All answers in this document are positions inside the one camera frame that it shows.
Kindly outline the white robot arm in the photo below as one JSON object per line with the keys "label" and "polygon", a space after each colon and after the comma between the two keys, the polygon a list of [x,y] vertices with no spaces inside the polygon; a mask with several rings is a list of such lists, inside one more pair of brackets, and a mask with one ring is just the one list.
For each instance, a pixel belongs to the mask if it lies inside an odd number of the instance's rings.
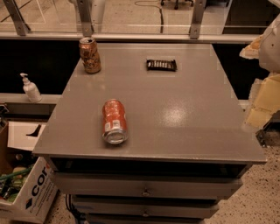
{"label": "white robot arm", "polygon": [[243,127],[253,132],[262,129],[280,110],[280,15],[241,50],[240,56],[258,59],[260,68],[269,72],[264,80],[255,79],[250,89]]}

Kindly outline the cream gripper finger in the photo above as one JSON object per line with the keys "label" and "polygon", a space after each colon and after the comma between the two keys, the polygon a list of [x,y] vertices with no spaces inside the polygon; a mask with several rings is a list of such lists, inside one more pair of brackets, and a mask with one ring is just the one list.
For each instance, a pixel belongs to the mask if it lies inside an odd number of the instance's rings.
{"label": "cream gripper finger", "polygon": [[240,51],[239,56],[244,59],[248,59],[248,60],[258,59],[259,58],[259,49],[260,49],[260,44],[261,44],[262,38],[263,38],[263,35],[260,35],[255,40],[253,40],[249,45],[244,47]]}
{"label": "cream gripper finger", "polygon": [[270,73],[264,80],[255,79],[245,109],[242,127],[258,131],[280,110],[280,74]]}

